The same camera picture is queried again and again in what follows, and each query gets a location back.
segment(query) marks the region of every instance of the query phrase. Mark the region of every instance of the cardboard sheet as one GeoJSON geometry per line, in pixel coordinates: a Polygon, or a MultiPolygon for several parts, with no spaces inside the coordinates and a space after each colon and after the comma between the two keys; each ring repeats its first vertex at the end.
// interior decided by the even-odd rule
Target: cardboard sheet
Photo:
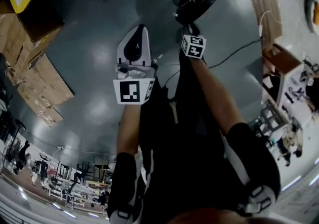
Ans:
{"type": "Polygon", "coordinates": [[[36,115],[41,115],[49,110],[50,105],[44,102],[44,100],[34,91],[32,86],[22,83],[17,88],[17,91],[36,115]]]}
{"type": "Polygon", "coordinates": [[[49,127],[63,120],[63,117],[54,109],[50,108],[39,116],[49,127]]]}
{"type": "Polygon", "coordinates": [[[8,67],[5,70],[5,75],[9,78],[13,86],[22,82],[22,78],[15,73],[12,67],[8,67]]]}
{"type": "Polygon", "coordinates": [[[59,105],[74,97],[46,55],[43,55],[28,71],[24,81],[32,84],[35,91],[48,100],[51,106],[59,105]]]}

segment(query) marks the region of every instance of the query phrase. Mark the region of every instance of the forearm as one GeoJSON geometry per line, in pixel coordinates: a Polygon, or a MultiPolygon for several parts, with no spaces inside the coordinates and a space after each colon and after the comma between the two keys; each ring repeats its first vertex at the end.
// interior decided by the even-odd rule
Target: forearm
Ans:
{"type": "Polygon", "coordinates": [[[227,134],[233,125],[244,122],[234,99],[202,60],[191,59],[191,63],[212,114],[227,134]]]}
{"type": "Polygon", "coordinates": [[[117,154],[125,152],[135,155],[139,146],[140,105],[125,106],[118,130],[117,154]]]}

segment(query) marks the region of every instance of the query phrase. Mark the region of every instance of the cardboard box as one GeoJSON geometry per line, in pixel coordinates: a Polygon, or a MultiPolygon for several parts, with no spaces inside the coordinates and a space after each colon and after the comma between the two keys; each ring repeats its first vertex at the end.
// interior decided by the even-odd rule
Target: cardboard box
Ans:
{"type": "Polygon", "coordinates": [[[44,52],[63,25],[59,15],[47,5],[1,18],[0,51],[20,76],[26,73],[28,63],[44,52]]]}

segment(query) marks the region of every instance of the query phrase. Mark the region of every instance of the black cable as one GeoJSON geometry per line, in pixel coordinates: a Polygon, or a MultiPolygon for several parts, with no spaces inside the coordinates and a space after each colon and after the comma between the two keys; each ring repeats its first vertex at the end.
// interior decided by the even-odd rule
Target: black cable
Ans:
{"type": "Polygon", "coordinates": [[[222,65],[222,64],[225,63],[228,59],[230,59],[232,56],[234,56],[237,52],[241,51],[242,49],[245,49],[245,48],[249,47],[250,45],[252,45],[252,44],[254,44],[254,43],[258,43],[258,42],[260,42],[260,41],[261,41],[261,39],[256,40],[256,41],[253,41],[253,42],[251,42],[251,43],[248,43],[248,44],[246,44],[246,45],[240,47],[239,49],[235,50],[232,54],[230,54],[227,58],[225,58],[222,62],[220,62],[220,63],[218,63],[218,64],[216,64],[216,65],[213,65],[213,66],[211,66],[211,67],[208,67],[208,68],[209,68],[209,69],[212,69],[212,68],[215,68],[215,67],[218,67],[218,66],[222,65]]]}
{"type": "MultiPolygon", "coordinates": [[[[212,68],[215,68],[215,67],[218,67],[218,66],[222,65],[222,64],[225,63],[228,59],[230,59],[232,56],[234,56],[237,52],[241,51],[242,49],[245,49],[245,48],[249,47],[250,45],[252,45],[252,44],[254,44],[254,43],[258,43],[258,42],[260,42],[260,41],[261,41],[261,39],[258,39],[258,40],[256,40],[256,41],[252,41],[252,42],[250,42],[250,43],[248,43],[248,44],[246,44],[246,45],[240,47],[239,49],[237,49],[237,50],[235,50],[233,53],[231,53],[231,54],[230,54],[227,58],[225,58],[222,62],[220,62],[220,63],[218,63],[218,64],[216,64],[216,65],[213,65],[213,66],[211,66],[211,67],[208,67],[208,68],[209,68],[209,69],[212,69],[212,68]]],[[[167,85],[167,83],[170,81],[170,79],[172,79],[172,78],[173,78],[175,75],[177,75],[179,72],[180,72],[180,70],[178,70],[175,74],[173,74],[171,77],[169,77],[168,80],[166,81],[164,87],[166,87],[166,85],[167,85]]]]}
{"type": "MultiPolygon", "coordinates": [[[[40,142],[50,146],[50,147],[54,147],[54,148],[59,148],[59,146],[57,145],[53,145],[53,144],[50,144],[50,143],[47,143],[47,142],[44,142],[42,141],[40,138],[34,136],[33,134],[31,134],[29,131],[25,131],[27,132],[29,135],[31,135],[33,138],[39,140],[40,142]]],[[[65,148],[65,147],[62,147],[62,150],[72,150],[72,151],[79,151],[79,152],[83,152],[83,153],[94,153],[94,154],[100,154],[100,155],[108,155],[108,156],[115,156],[115,154],[110,154],[110,153],[103,153],[103,152],[91,152],[91,151],[85,151],[85,150],[80,150],[80,149],[71,149],[71,148],[65,148]]]]}

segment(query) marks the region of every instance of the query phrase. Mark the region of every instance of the wooden board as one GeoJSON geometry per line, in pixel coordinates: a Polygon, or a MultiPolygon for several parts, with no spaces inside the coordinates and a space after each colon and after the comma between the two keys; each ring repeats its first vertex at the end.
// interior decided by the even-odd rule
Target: wooden board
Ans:
{"type": "Polygon", "coordinates": [[[262,15],[267,12],[271,11],[271,13],[266,13],[263,17],[262,26],[263,26],[263,49],[270,48],[275,39],[279,36],[282,36],[283,30],[282,25],[277,21],[281,21],[280,10],[278,6],[277,0],[251,0],[253,7],[255,9],[257,23],[260,23],[262,15]]]}

